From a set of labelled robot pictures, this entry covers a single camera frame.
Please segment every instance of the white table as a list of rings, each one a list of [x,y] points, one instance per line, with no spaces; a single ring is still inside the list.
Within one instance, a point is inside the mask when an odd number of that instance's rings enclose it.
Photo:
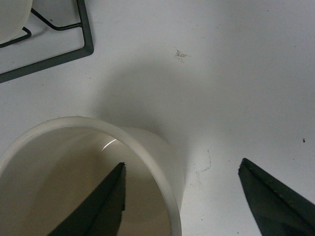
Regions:
[[[152,131],[187,166],[184,236],[260,235],[238,178],[244,157],[315,203],[315,2],[86,5],[92,56],[0,84],[0,155],[57,117]],[[37,34],[54,46],[28,56],[22,44],[13,59],[0,50],[0,68],[67,48],[71,33]]]

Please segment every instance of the white cup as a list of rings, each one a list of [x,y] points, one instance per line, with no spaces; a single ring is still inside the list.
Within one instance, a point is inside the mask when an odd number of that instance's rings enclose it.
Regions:
[[[0,159],[0,235],[50,233],[119,163],[126,210],[119,236],[181,236],[182,160],[157,135],[66,117],[33,127]]]
[[[33,0],[0,0],[0,44],[14,38],[25,25]]]

